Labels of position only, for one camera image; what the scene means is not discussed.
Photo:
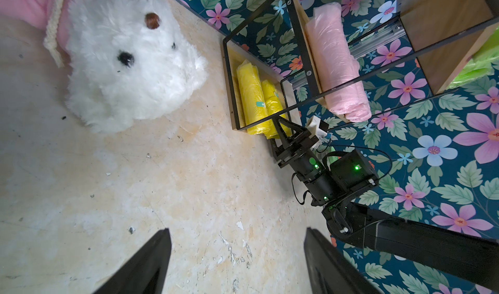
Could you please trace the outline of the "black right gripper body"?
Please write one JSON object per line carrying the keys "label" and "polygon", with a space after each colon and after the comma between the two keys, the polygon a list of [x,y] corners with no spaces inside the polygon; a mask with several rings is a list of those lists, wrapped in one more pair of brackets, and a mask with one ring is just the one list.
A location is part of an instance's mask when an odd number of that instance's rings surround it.
{"label": "black right gripper body", "polygon": [[324,172],[324,166],[313,152],[317,143],[320,140],[305,130],[286,138],[280,146],[276,139],[271,139],[270,148],[280,168],[289,165],[299,177],[318,177]]}

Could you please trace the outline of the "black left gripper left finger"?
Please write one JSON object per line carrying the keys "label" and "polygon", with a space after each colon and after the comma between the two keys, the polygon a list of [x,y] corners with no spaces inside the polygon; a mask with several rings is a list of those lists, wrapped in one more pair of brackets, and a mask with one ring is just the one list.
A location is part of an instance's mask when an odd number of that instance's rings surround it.
{"label": "black left gripper left finger", "polygon": [[151,237],[96,293],[162,293],[172,241],[162,229]]}

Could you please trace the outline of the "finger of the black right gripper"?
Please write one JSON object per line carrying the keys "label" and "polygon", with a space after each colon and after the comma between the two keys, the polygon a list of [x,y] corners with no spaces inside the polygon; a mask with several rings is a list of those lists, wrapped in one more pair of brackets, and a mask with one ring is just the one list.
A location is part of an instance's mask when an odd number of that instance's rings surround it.
{"label": "finger of the black right gripper", "polygon": [[[273,117],[272,121],[283,146],[291,146],[308,138],[308,130],[301,125],[293,123],[281,116]],[[287,127],[292,131],[291,136],[287,135],[284,127]]]}

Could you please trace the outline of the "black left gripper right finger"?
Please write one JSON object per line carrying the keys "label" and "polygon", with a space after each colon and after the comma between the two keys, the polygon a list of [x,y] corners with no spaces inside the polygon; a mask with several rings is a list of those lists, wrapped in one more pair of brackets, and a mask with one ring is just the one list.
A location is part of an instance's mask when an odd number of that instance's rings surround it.
{"label": "black left gripper right finger", "polygon": [[317,229],[307,229],[304,251],[313,293],[379,292]]}

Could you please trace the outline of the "yellow trash bag roll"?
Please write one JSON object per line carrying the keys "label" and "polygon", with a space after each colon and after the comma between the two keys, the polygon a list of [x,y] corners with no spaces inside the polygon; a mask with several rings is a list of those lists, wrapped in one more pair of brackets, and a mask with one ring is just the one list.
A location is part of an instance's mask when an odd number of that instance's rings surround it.
{"label": "yellow trash bag roll", "polygon": [[246,125],[268,117],[257,67],[244,60],[237,68],[237,78]]}
{"label": "yellow trash bag roll", "polygon": [[[272,115],[273,113],[282,111],[283,105],[279,99],[279,95],[277,93],[275,85],[270,81],[265,80],[261,82],[261,86],[268,115]],[[265,134],[266,139],[279,139],[279,135],[273,121],[270,119],[268,123],[270,127],[268,132]]]}

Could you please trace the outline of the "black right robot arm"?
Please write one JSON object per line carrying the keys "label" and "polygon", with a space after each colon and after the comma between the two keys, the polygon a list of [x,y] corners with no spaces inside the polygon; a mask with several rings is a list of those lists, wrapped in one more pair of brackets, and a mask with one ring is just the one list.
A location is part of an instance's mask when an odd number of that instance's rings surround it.
{"label": "black right robot arm", "polygon": [[312,146],[318,138],[303,126],[272,119],[280,147],[272,148],[280,167],[290,165],[306,186],[312,206],[322,208],[334,238],[413,261],[422,277],[448,273],[498,290],[498,241],[441,229],[372,210],[353,200],[379,186],[381,177],[357,150],[333,151],[319,160]]}

